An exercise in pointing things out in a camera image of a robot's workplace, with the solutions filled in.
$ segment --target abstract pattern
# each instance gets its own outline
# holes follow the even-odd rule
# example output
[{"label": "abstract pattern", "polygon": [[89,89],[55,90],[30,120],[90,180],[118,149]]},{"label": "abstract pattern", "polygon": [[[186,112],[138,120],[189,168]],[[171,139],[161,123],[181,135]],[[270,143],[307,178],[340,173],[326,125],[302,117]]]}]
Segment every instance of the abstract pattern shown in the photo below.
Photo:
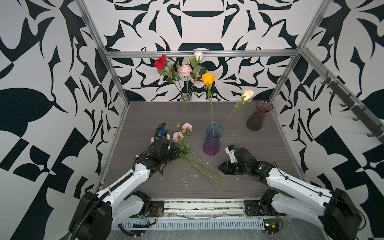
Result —
[{"label": "abstract pattern", "polygon": [[366,216],[358,238],[384,237],[384,217],[375,208],[384,205],[384,147],[322,82],[300,58],[274,102],[279,123],[307,180],[345,190]]},{"label": "abstract pattern", "polygon": [[73,0],[0,3],[2,239],[60,239],[124,102]]},{"label": "abstract pattern", "polygon": [[[153,67],[156,59],[125,58],[113,59],[112,64],[120,77],[123,88],[130,101],[177,101],[180,93],[174,84],[168,83]],[[186,59],[170,58],[176,68],[177,63],[185,64]],[[203,58],[202,67],[217,76],[212,89],[213,98],[239,100],[242,91],[249,88],[255,91],[253,100],[267,100],[286,65],[289,57],[235,57]],[[188,84],[180,81],[183,92],[190,91]],[[198,82],[193,87],[193,101],[207,99],[204,84]]]},{"label": "abstract pattern", "polygon": [[109,51],[296,48],[317,0],[86,0]]},{"label": "abstract pattern", "polygon": [[307,47],[381,119],[384,119],[384,4],[335,0]]}]

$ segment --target debris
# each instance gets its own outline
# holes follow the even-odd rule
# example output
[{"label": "debris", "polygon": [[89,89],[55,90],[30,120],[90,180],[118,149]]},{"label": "debris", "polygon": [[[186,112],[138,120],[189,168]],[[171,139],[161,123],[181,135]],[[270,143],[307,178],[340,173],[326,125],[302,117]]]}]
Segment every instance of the debris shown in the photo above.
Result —
[{"label": "debris", "polygon": [[185,185],[188,186],[187,183],[185,182],[184,178],[180,174],[179,174],[179,176],[181,177],[181,179],[183,179]]}]

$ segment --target black and white wallpaper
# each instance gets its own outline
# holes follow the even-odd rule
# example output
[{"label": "black and white wallpaper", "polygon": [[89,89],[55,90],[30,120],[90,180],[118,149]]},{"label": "black and white wallpaper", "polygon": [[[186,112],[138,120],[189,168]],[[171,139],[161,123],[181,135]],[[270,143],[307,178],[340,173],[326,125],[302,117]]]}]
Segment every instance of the black and white wallpaper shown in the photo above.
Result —
[{"label": "black and white wallpaper", "polygon": [[86,0],[109,51],[296,48],[319,0]]},{"label": "black and white wallpaper", "polygon": [[[246,88],[255,92],[253,100],[267,100],[290,57],[235,57],[203,58],[202,67],[216,76],[213,98],[217,101],[239,100]],[[186,59],[169,59],[176,65],[185,64]],[[130,101],[177,101],[180,93],[176,86],[159,76],[153,67],[156,59],[124,58],[113,59],[122,86]],[[183,92],[191,88],[180,81]],[[193,88],[193,101],[206,101],[207,94],[203,82],[197,82]]]},{"label": "black and white wallpaper", "polygon": [[2,239],[60,239],[125,107],[73,0],[0,2]]},{"label": "black and white wallpaper", "polygon": [[[383,2],[335,0],[309,43],[323,63],[383,119]],[[301,58],[274,102],[295,159],[314,185],[346,190],[364,213],[360,240],[384,238],[384,146]]]}]

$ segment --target glass vase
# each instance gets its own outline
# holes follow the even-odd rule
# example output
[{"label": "glass vase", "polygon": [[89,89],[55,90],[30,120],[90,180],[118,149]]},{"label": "glass vase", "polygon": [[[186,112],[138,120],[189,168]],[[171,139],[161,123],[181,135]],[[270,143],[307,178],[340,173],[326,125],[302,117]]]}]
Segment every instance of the glass vase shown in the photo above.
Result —
[{"label": "glass vase", "polygon": [[190,120],[192,118],[192,115],[193,115],[192,95],[189,93],[181,94],[180,114],[183,120]]},{"label": "glass vase", "polygon": [[205,127],[205,134],[207,137],[203,143],[203,151],[205,154],[209,156],[216,155],[220,150],[220,138],[224,134],[224,129],[219,123],[213,123],[213,131],[212,131],[212,123],[209,123]]},{"label": "glass vase", "polygon": [[256,110],[247,121],[247,128],[251,131],[259,131],[265,119],[265,115],[272,111],[273,106],[267,101],[258,101]]}]

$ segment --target gray table surface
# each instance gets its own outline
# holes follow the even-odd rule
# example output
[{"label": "gray table surface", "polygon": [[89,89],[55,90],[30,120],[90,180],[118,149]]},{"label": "gray table surface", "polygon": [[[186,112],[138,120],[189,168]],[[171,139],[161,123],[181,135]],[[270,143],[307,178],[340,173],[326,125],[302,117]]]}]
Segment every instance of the gray table surface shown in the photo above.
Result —
[{"label": "gray table surface", "polygon": [[[172,133],[177,131],[176,124],[186,122],[180,116],[180,105],[181,103],[175,102],[131,102],[103,187],[109,186],[131,169],[135,155],[140,154],[150,145],[150,138],[160,123],[167,123],[166,130],[172,136]],[[214,121],[223,124],[233,111],[234,105],[235,103],[232,102],[215,102]],[[219,186],[214,189],[183,160],[174,160],[164,169],[164,175],[159,172],[154,174],[139,185],[137,190],[146,193],[152,199],[261,197],[269,187],[253,181],[250,176],[226,176],[218,170],[220,164],[229,160],[225,148],[231,144],[248,149],[259,161],[276,162],[286,173],[298,177],[270,113],[267,114],[261,130],[253,132],[246,127],[245,123],[255,109],[255,103],[243,105],[224,126],[219,153],[208,156],[203,152],[202,144],[206,137],[205,126],[210,122],[209,103],[193,103],[194,115],[191,120],[188,120],[193,126],[193,131],[189,135],[192,149],[228,184],[216,180]],[[188,156],[198,161],[192,154]]]}]

